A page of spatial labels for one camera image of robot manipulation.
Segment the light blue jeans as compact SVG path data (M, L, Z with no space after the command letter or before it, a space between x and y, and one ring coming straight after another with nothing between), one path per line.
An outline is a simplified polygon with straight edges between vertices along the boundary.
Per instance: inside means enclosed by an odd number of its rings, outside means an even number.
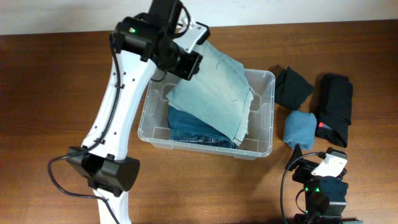
M200 119L239 147L248 133L254 99L244 66L209 42L194 50L203 56L200 70L190 81L180 80L167 93L169 106Z

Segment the dark blue jeans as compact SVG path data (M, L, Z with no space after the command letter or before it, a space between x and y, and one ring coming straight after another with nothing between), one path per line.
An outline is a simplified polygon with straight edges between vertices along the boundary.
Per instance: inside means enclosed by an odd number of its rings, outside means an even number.
M169 106L170 140L214 147L237 149L238 146L215 128L193 115Z

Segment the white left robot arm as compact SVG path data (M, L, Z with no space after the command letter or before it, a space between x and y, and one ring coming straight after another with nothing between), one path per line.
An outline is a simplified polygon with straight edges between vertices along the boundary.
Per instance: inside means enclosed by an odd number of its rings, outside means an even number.
M130 221L128 193L140 163L127 156L127 145L147 84L156 72L191 79L202 59L194 46L209 34L179 0L153 1L148 12L123 19L110 34L113 64L101 106L82 144L66 155L93 189L101 223Z

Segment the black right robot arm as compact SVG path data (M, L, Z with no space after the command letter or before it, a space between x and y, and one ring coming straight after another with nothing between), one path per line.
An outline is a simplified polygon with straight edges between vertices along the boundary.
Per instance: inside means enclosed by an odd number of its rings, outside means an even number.
M343 218L349 184L343 182L348 156L345 152L329 147L325 152L303 154L299 144L294 146L292 157L285 167L280 185L280 210L284 223L284 184L288 172L292 180L301 183L297 196L304 194L305 208L295 214L294 223L299 224L358 224L362 220Z

